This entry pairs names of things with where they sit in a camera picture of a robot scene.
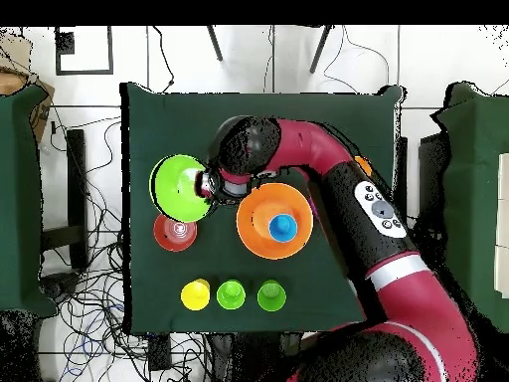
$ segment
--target button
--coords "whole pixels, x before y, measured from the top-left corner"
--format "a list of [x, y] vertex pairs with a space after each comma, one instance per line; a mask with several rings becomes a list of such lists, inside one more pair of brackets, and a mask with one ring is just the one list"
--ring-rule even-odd
[[371, 206], [371, 212], [378, 218], [393, 218], [394, 210], [393, 207], [386, 201], [376, 201]]

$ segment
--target lime green cup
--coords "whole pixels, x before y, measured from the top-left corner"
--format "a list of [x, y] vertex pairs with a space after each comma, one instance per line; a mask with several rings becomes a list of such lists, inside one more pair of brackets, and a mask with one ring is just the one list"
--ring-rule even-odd
[[237, 280], [228, 280], [219, 286], [216, 297], [221, 307], [234, 310], [244, 304], [246, 292], [240, 282]]
[[267, 280], [258, 291], [258, 304], [267, 312], [280, 310], [286, 302], [286, 292], [276, 280]]

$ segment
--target chair leg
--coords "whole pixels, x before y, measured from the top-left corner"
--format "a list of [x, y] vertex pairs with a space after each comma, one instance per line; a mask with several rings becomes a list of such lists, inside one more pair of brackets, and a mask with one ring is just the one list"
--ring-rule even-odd
[[211, 36], [211, 41], [214, 46], [214, 50], [216, 51], [216, 56], [220, 62], [223, 61], [223, 56], [221, 54], [221, 49], [219, 48], [218, 39], [216, 38], [216, 32], [214, 31], [214, 25], [207, 25], [207, 29], [209, 30], [209, 35]]
[[325, 28], [323, 29], [322, 37], [320, 38], [320, 42], [318, 43], [316, 53], [314, 54], [311, 69], [309, 69], [309, 72], [311, 74], [314, 74], [314, 71], [316, 71], [316, 65], [318, 65], [318, 61], [320, 60], [320, 56], [322, 55], [323, 47], [325, 46], [325, 42], [327, 41], [327, 37], [329, 36], [329, 32], [331, 29], [332, 25], [325, 25]]

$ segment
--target red bowl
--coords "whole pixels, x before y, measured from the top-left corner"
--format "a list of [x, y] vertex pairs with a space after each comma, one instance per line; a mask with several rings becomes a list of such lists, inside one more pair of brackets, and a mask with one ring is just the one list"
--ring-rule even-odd
[[197, 234], [196, 223], [180, 223], [164, 215], [155, 219], [154, 238], [166, 251], [184, 251], [193, 244]]

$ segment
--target green bowl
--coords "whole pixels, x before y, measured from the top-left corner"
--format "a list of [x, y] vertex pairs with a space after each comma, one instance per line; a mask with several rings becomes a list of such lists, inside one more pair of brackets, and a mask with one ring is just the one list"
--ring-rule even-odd
[[165, 216], [181, 223], [194, 223], [204, 218], [210, 201], [198, 196], [195, 183], [205, 167], [188, 155], [172, 155], [160, 160], [150, 173], [149, 191], [152, 202]]

